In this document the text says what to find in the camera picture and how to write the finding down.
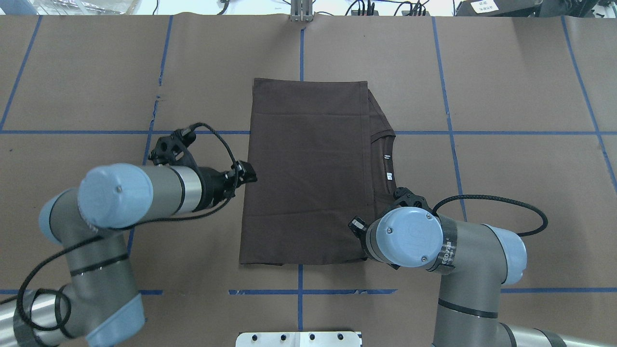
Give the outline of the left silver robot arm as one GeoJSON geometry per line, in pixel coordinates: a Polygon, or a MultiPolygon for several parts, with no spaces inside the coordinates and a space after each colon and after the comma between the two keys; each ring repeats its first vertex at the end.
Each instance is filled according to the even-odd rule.
{"type": "Polygon", "coordinates": [[[1,302],[3,347],[57,347],[84,337],[114,347],[145,325],[123,232],[151,222],[214,211],[242,184],[256,181],[244,161],[230,171],[187,165],[112,164],[90,170],[77,188],[49,200],[41,232],[62,250],[28,274],[1,302]]]}

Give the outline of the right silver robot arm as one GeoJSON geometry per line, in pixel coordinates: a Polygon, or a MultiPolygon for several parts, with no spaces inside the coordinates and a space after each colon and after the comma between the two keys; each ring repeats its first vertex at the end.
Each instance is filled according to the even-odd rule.
{"type": "Polygon", "coordinates": [[[369,259],[441,276],[434,347],[601,346],[499,321],[502,286],[518,282],[527,266],[526,246],[512,231],[419,207],[398,207],[372,223],[355,217],[349,228],[369,259]]]}

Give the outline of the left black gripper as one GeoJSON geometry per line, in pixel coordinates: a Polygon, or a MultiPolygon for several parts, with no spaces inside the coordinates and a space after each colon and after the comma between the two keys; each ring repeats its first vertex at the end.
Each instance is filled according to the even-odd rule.
{"type": "Polygon", "coordinates": [[[258,181],[255,169],[245,161],[236,161],[231,170],[225,172],[210,167],[198,167],[198,176],[202,185],[198,209],[214,207],[222,200],[235,197],[237,186],[258,181]]]}

